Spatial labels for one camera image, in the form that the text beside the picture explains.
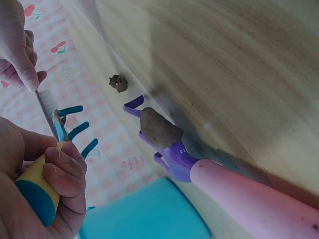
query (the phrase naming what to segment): fingernail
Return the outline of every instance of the fingernail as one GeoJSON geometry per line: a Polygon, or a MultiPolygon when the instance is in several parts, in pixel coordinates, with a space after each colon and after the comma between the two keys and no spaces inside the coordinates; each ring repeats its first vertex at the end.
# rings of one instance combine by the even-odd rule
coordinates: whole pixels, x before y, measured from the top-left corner
{"type": "Polygon", "coordinates": [[[47,156],[50,158],[60,158],[60,152],[56,148],[48,148],[46,151],[47,156]]]}
{"type": "Polygon", "coordinates": [[[35,92],[36,89],[38,89],[38,84],[35,84],[33,81],[26,81],[26,82],[25,82],[25,87],[26,87],[30,92],[35,92]]]}

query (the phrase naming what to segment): dark stain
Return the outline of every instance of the dark stain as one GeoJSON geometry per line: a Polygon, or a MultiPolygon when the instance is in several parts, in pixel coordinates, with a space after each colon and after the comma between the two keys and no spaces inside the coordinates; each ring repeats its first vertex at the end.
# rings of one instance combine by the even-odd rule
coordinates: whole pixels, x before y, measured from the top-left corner
{"type": "Polygon", "coordinates": [[[319,231],[319,229],[318,229],[318,225],[317,225],[317,224],[313,224],[312,228],[313,228],[316,232],[318,232],[318,231],[319,231]]]}

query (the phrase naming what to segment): white bristles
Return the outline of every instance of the white bristles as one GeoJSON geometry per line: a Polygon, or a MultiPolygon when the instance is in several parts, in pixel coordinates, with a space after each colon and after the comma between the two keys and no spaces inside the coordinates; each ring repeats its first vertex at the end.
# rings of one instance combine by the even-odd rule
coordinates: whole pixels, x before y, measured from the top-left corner
{"type": "Polygon", "coordinates": [[[55,100],[54,100],[54,98],[49,90],[45,90],[45,91],[41,91],[41,92],[36,91],[35,93],[36,93],[37,98],[40,102],[40,105],[41,105],[43,113],[46,117],[46,120],[48,121],[48,124],[51,128],[51,131],[52,131],[53,135],[55,137],[57,137],[56,129],[55,129],[54,122],[53,122],[53,115],[54,115],[54,112],[56,110],[55,100]]]}

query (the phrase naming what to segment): wood grain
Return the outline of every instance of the wood grain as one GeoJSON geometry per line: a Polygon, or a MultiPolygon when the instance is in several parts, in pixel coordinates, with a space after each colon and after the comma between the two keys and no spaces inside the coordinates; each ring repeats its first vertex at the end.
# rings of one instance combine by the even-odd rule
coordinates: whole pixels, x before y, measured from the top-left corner
{"type": "MultiPolygon", "coordinates": [[[[239,158],[273,187],[319,208],[317,1],[62,4],[79,52],[123,121],[118,107],[144,89],[188,138],[239,158]],[[116,73],[132,76],[132,88],[110,97],[107,78],[116,73]]],[[[216,238],[248,238],[205,195],[183,187],[216,238]]]]}

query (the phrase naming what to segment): purple claw tool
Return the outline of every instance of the purple claw tool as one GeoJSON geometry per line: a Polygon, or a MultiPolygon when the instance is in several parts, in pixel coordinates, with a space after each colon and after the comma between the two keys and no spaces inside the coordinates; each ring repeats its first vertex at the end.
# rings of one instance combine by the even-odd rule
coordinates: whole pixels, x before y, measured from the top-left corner
{"type": "MultiPolygon", "coordinates": [[[[125,112],[140,118],[142,111],[136,110],[135,108],[143,104],[143,102],[144,97],[139,96],[136,99],[126,103],[123,106],[123,109],[125,112]]],[[[174,143],[169,148],[158,148],[152,145],[145,138],[141,131],[140,138],[157,151],[157,153],[154,155],[154,161],[162,166],[170,176],[180,182],[191,182],[190,170],[199,159],[194,158],[187,153],[186,148],[181,140],[174,143]]]]}

